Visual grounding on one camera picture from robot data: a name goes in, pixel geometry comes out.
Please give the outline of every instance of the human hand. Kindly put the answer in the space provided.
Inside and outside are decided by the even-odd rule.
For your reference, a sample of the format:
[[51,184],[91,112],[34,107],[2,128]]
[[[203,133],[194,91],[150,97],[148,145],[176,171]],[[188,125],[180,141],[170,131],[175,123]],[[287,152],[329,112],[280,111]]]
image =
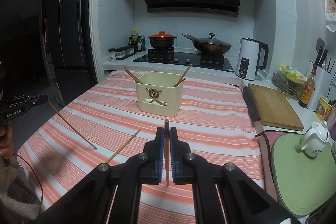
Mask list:
[[0,125],[0,156],[3,156],[4,159],[9,159],[13,155],[13,151],[12,127],[8,122]]

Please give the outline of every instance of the tablecloth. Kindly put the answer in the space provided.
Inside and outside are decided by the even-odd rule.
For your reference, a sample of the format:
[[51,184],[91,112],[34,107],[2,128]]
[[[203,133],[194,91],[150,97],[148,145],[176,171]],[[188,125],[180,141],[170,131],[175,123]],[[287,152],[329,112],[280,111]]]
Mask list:
[[[139,77],[144,72],[134,73]],[[138,129],[140,133],[110,164],[123,163],[142,152],[165,119],[139,110],[135,82],[125,71],[112,72],[68,104],[61,114],[98,150],[93,150],[58,115],[24,143],[18,153],[31,164],[42,183],[44,209],[106,161]],[[218,165],[233,162],[264,187],[255,128],[238,87],[187,78],[180,111],[169,120],[193,153]],[[26,163],[19,162],[40,197],[35,175]],[[171,169],[170,186],[166,186],[165,171],[160,185],[142,186],[138,223],[195,223],[192,186],[174,185]]]

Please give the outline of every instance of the paper cup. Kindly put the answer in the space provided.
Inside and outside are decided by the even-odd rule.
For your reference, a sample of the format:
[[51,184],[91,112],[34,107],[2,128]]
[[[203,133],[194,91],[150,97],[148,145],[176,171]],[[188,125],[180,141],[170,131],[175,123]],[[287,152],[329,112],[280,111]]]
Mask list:
[[324,120],[326,120],[328,118],[329,112],[331,111],[332,106],[328,104],[329,100],[324,97],[321,96],[320,101],[317,105],[315,114],[316,117],[323,122]]

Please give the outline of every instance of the gas stove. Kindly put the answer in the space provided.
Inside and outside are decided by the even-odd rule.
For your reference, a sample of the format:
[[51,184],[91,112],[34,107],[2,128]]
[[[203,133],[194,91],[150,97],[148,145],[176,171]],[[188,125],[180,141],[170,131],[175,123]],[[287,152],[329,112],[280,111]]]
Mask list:
[[223,55],[205,55],[195,54],[188,52],[175,52],[174,48],[156,50],[153,48],[148,49],[148,54],[139,57],[134,62],[145,63],[163,63],[193,67],[216,69],[228,72],[235,72],[229,63],[228,59]]

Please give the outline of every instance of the black cable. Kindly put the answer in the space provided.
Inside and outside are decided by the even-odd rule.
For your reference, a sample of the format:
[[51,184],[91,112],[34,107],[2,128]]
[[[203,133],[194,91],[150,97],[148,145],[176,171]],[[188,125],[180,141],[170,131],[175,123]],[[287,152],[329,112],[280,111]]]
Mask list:
[[24,158],[22,158],[20,155],[18,155],[18,154],[16,154],[16,153],[13,153],[13,155],[19,157],[20,159],[22,159],[25,163],[27,163],[27,164],[29,165],[30,169],[31,169],[32,172],[34,173],[34,175],[35,175],[35,177],[36,177],[36,179],[37,179],[37,181],[38,181],[38,183],[39,183],[39,185],[40,185],[40,188],[41,188],[41,202],[40,202],[40,208],[39,208],[39,214],[38,214],[38,217],[39,217],[40,214],[41,214],[42,200],[43,200],[43,188],[42,188],[42,184],[41,184],[41,182],[39,181],[39,178],[37,177],[37,175],[36,175],[35,171],[33,170],[32,166],[31,166],[31,165],[30,165]]
[[333,78],[332,78],[332,80],[331,80],[331,82],[330,82],[330,85],[329,85],[329,91],[328,91],[327,98],[328,98],[328,96],[329,96],[329,93],[330,93],[330,87],[331,87],[331,83],[333,82],[335,75],[336,75],[336,73],[334,74],[334,76],[333,76]]

